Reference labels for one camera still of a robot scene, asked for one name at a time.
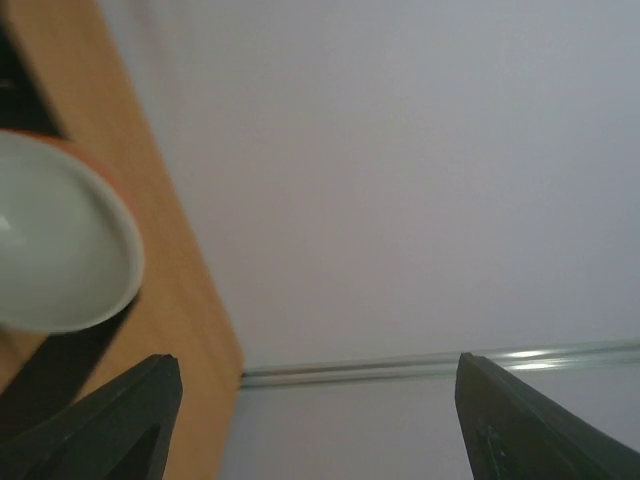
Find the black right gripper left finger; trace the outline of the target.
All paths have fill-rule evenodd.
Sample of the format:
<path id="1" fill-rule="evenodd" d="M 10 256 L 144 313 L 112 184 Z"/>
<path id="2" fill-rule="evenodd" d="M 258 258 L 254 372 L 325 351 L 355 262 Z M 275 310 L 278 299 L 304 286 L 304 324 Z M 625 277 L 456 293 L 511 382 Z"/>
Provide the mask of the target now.
<path id="1" fill-rule="evenodd" d="M 3 479 L 161 479 L 181 404 L 178 359 L 151 355 L 1 444 Z"/>

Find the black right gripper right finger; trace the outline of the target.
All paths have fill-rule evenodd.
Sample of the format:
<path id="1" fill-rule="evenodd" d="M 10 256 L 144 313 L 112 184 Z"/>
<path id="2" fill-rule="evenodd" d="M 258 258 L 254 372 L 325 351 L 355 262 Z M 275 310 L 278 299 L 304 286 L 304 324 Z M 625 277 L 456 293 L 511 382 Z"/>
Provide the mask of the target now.
<path id="1" fill-rule="evenodd" d="M 459 357 L 455 405 L 476 479 L 637 479 L 639 453 L 484 356 Z"/>

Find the black wire dish rack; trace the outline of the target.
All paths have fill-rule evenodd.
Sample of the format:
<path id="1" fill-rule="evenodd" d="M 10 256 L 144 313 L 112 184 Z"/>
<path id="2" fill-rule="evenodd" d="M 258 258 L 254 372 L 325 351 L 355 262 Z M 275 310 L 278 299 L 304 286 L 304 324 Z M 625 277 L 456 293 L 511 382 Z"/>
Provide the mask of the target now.
<path id="1" fill-rule="evenodd" d="M 134 304 L 140 235 L 65 138 L 14 42 L 1 38 L 1 325 L 44 340 L 1 394 L 1 437 L 76 398 Z"/>

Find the white bowl with orange outside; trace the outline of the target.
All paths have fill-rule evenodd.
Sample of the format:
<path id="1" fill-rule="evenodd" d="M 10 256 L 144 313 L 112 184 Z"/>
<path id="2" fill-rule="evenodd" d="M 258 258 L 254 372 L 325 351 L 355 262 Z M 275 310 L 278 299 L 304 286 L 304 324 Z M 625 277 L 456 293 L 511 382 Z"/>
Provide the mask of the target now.
<path id="1" fill-rule="evenodd" d="M 144 268 L 131 204 L 98 162 L 66 140 L 2 131 L 2 325 L 96 326 L 136 298 Z"/>

